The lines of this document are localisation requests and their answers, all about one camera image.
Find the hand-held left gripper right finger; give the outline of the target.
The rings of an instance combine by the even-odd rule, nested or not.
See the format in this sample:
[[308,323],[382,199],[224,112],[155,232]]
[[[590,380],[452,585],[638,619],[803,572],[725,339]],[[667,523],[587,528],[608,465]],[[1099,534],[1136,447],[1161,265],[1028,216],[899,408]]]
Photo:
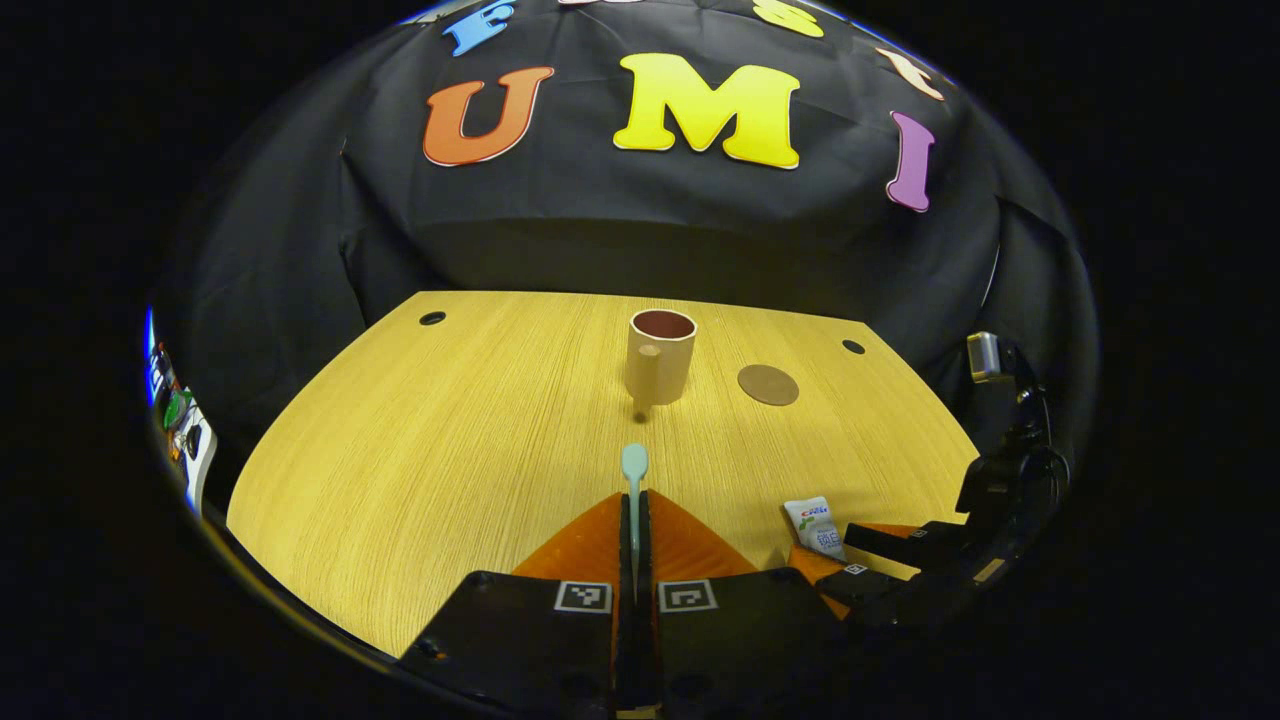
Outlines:
[[754,571],[658,492],[649,511],[662,716],[844,716],[844,625],[813,584],[795,568]]

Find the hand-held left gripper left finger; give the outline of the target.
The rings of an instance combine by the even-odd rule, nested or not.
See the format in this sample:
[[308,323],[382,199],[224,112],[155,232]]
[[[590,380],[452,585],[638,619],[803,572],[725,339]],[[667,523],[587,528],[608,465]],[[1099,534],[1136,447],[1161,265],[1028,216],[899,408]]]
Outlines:
[[641,630],[641,505],[605,498],[535,552],[471,571],[401,656],[431,688],[509,719],[613,719]]

